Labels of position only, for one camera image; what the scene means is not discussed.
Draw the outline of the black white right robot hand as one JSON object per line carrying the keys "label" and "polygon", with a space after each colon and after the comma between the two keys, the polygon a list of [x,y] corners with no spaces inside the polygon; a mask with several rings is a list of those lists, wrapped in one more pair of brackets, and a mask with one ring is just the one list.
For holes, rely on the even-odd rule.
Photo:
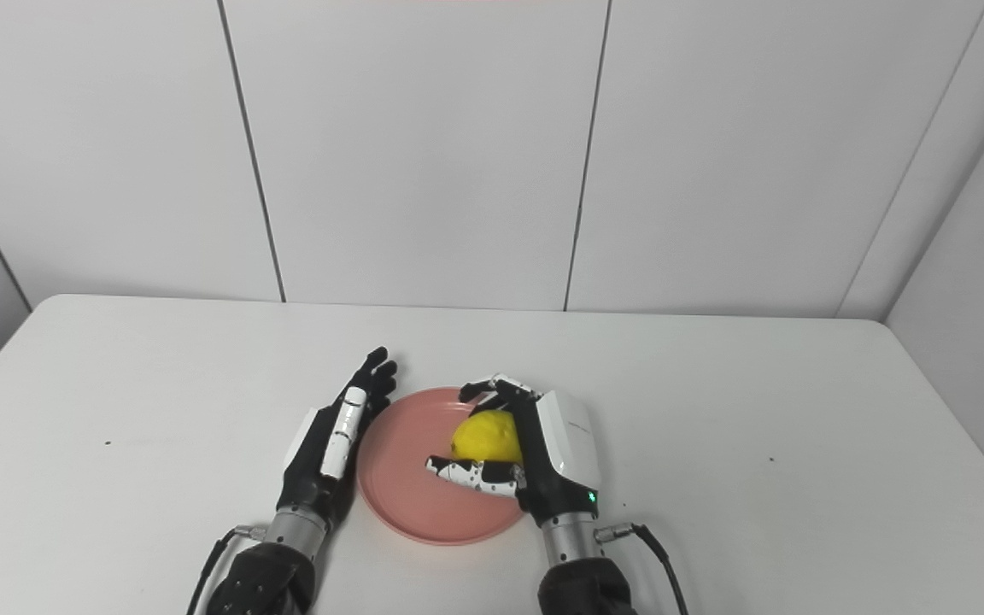
{"label": "black white right robot hand", "polygon": [[557,390],[532,389],[507,375],[467,383],[461,402],[470,415],[504,410],[514,420],[522,459],[452,459],[431,455],[425,469],[443,482],[492,497],[512,498],[542,526],[554,518],[597,520],[602,478],[589,410]]}

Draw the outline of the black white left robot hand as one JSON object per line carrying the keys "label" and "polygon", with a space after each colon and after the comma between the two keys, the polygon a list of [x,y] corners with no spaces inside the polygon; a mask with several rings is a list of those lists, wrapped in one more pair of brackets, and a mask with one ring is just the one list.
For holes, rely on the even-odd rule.
{"label": "black white left robot hand", "polygon": [[356,455],[366,430],[390,405],[398,365],[386,347],[374,349],[331,405],[308,413],[286,456],[276,507],[318,515],[331,528],[351,508]]}

